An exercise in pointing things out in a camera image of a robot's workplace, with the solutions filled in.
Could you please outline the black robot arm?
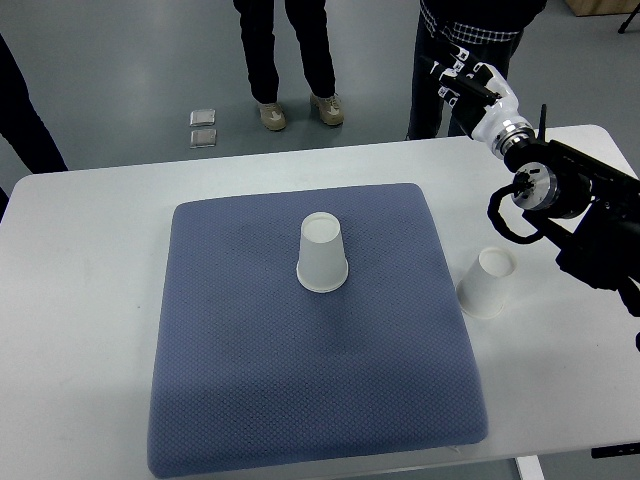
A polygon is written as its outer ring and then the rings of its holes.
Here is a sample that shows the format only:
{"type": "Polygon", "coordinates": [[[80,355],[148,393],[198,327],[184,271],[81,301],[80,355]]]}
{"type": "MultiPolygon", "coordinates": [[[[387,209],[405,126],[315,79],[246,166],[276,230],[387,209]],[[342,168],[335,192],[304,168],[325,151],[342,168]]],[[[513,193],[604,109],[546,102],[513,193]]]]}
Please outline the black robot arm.
{"type": "Polygon", "coordinates": [[[492,65],[444,43],[419,70],[435,81],[464,134],[485,144],[513,173],[492,194],[487,215],[505,239],[542,238],[559,249],[562,271],[594,289],[615,291],[639,314],[639,181],[545,137],[518,112],[518,100],[492,65]]]}

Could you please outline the white robotic hand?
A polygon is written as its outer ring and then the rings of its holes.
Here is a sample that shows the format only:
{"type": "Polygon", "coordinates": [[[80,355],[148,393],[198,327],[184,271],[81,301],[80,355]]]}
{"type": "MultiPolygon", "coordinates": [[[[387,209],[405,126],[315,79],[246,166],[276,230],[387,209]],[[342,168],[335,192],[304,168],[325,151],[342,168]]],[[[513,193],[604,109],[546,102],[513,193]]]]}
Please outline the white robotic hand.
{"type": "Polygon", "coordinates": [[[447,103],[472,100],[488,105],[482,107],[469,134],[473,140],[484,143],[494,155],[505,155],[516,143],[534,137],[532,125],[519,114],[518,98],[493,65],[458,45],[442,48],[421,55],[421,76],[447,103]]]}

